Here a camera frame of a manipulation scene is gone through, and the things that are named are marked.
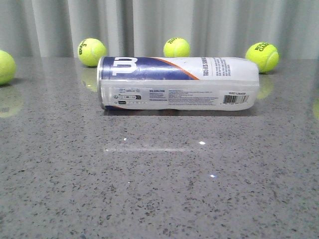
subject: orange stripe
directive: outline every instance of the orange stripe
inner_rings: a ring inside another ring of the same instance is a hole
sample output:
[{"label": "orange stripe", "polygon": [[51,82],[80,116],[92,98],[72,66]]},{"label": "orange stripe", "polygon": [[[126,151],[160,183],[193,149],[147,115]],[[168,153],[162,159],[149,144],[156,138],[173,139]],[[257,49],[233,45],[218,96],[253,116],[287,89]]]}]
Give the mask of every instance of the orange stripe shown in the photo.
[{"label": "orange stripe", "polygon": [[164,60],[164,59],[160,59],[160,58],[157,58],[157,57],[150,57],[150,58],[157,59],[157,60],[163,61],[163,62],[165,62],[165,63],[168,63],[168,64],[170,64],[171,66],[177,67],[177,68],[179,68],[182,72],[184,72],[186,75],[188,75],[188,76],[190,76],[191,78],[193,78],[194,80],[199,80],[196,76],[194,76],[193,74],[189,73],[187,70],[181,68],[180,66],[177,66],[177,65],[174,64],[174,63],[171,63],[171,62],[169,62],[169,61],[166,61],[166,60]]}]

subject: gray curtain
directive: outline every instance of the gray curtain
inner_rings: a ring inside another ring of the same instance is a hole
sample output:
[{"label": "gray curtain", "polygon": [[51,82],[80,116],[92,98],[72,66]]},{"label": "gray curtain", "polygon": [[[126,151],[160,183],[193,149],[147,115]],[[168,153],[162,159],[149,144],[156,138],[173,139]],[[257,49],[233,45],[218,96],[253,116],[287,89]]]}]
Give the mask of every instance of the gray curtain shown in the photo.
[{"label": "gray curtain", "polygon": [[109,56],[163,56],[183,37],[191,56],[244,57],[259,41],[282,58],[318,59],[319,0],[0,0],[0,49],[77,57],[100,39]]}]

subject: countertop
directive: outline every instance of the countertop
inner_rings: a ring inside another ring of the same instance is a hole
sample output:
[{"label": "countertop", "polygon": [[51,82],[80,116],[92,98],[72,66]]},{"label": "countertop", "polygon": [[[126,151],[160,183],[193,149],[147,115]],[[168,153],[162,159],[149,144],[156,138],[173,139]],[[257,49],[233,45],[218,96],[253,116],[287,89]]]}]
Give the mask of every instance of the countertop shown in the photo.
[{"label": "countertop", "polygon": [[244,111],[104,111],[96,68],[16,57],[0,88],[2,239],[319,238],[319,61]]}]

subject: barcode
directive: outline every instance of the barcode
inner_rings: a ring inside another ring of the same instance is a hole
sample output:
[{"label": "barcode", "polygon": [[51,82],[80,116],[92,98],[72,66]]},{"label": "barcode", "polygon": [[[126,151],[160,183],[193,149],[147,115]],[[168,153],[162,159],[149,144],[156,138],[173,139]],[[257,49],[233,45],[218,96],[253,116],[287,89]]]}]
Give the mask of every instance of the barcode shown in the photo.
[{"label": "barcode", "polygon": [[248,100],[248,96],[232,96],[224,95],[224,104],[241,104],[245,103]]}]

